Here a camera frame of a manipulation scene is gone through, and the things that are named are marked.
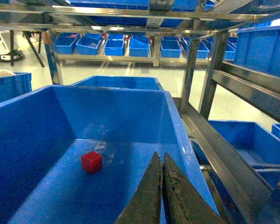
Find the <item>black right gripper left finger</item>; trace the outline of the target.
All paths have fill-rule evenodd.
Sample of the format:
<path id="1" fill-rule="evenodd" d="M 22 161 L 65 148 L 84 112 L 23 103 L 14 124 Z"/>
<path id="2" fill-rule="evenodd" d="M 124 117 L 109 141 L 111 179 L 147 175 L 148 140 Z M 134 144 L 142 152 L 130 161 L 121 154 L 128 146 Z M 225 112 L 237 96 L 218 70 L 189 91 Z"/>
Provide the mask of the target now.
<path id="1" fill-rule="evenodd" d="M 116 224 L 158 224 L 161 218 L 163 165 L 154 152 L 133 197 Z"/>

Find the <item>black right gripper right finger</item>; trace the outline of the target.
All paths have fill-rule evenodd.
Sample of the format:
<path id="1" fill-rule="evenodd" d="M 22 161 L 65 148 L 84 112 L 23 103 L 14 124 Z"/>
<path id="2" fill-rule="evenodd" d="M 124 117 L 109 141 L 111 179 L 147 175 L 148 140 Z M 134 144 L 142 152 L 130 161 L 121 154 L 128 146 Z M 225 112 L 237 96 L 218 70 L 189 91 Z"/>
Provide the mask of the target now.
<path id="1" fill-rule="evenodd" d="M 224 224 L 172 157 L 164 154 L 162 197 L 167 224 Z"/>

